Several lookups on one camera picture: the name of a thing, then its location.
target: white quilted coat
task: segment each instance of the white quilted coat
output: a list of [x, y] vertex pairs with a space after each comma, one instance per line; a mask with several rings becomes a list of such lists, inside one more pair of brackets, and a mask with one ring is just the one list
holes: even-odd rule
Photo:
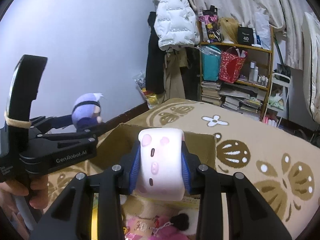
[[160, 0], [155, 30], [161, 50], [172, 51], [181, 47], [194, 47], [200, 42], [196, 15], [188, 0]]

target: white metal rack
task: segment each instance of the white metal rack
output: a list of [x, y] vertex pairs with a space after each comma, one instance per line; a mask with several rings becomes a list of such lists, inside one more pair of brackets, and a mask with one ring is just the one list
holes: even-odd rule
[[[285, 79], [288, 79], [289, 82], [281, 81], [281, 80], [276, 78], [277, 76], [285, 78]], [[288, 101], [288, 98], [289, 98], [289, 88], [291, 86], [291, 79], [289, 77], [285, 76], [285, 75], [282, 75], [282, 74], [279, 74], [279, 73], [273, 73], [272, 74], [271, 87], [270, 87], [270, 92], [269, 92], [269, 97], [268, 98], [270, 98], [270, 96], [271, 96], [273, 84], [277, 84], [277, 85], [282, 86], [282, 90], [284, 90], [285, 87], [288, 88], [288, 93], [286, 94], [286, 97], [285, 97], [285, 100], [284, 100], [284, 107], [286, 107], [287, 101]], [[269, 101], [268, 101], [266, 110], [265, 110], [264, 115], [263, 115], [263, 118], [266, 116], [268, 109], [276, 111], [277, 115], [278, 115], [278, 113], [284, 113], [284, 110], [281, 110], [279, 108], [276, 108], [274, 106], [269, 105]], [[279, 120], [279, 122], [277, 124], [277, 127], [279, 127], [281, 120], [282, 120], [282, 117], [280, 117], [280, 120]]]

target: blue gripper pad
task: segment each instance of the blue gripper pad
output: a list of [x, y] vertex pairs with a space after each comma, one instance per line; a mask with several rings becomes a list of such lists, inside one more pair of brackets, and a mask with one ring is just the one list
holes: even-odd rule
[[136, 188], [138, 174], [140, 170], [140, 146], [138, 147], [136, 156], [133, 161], [133, 165], [130, 171], [130, 184], [129, 184], [129, 192], [132, 194], [134, 189]]
[[187, 190], [187, 192], [190, 193], [191, 175], [190, 175], [190, 170], [186, 161], [186, 157], [183, 152], [181, 152], [181, 164], [182, 164], [182, 179], [183, 179], [184, 187]]

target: pink and white toy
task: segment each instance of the pink and white toy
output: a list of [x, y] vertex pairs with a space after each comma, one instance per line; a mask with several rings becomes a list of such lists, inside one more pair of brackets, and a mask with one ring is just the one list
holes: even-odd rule
[[183, 131], [174, 128], [151, 128], [139, 133], [137, 195], [165, 201], [182, 200], [185, 192], [181, 165], [183, 137]]

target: beige blanket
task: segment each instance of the beige blanket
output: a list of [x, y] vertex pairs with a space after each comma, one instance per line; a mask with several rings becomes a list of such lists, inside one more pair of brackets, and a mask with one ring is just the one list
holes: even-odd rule
[[[319, 206], [320, 150], [278, 128], [221, 107], [184, 99], [170, 99], [129, 123], [214, 134], [214, 168], [231, 175], [243, 172], [293, 239], [304, 230]], [[86, 162], [50, 176], [52, 201], [79, 171], [96, 173]]]

